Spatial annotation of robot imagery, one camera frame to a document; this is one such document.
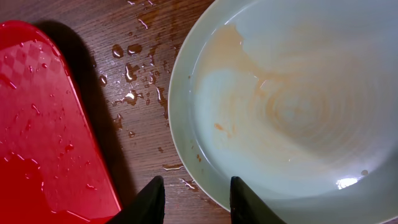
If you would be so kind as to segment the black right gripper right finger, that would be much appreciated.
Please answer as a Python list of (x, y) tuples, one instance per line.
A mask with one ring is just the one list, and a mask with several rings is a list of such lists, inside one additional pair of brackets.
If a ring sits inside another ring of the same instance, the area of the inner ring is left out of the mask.
[(285, 224), (238, 176), (230, 182), (232, 224)]

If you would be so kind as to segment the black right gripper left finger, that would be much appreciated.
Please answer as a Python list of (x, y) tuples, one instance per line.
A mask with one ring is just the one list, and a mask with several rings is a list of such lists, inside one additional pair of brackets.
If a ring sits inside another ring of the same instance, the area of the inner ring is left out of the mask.
[(164, 179), (157, 175), (107, 224), (163, 224), (164, 215)]

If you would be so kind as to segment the white plate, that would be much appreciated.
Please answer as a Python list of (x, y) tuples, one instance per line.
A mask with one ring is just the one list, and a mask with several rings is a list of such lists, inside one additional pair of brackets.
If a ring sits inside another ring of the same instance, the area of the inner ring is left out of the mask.
[(175, 61), (169, 122), (229, 209), (240, 177), (286, 223), (397, 218), (397, 1), (215, 1)]

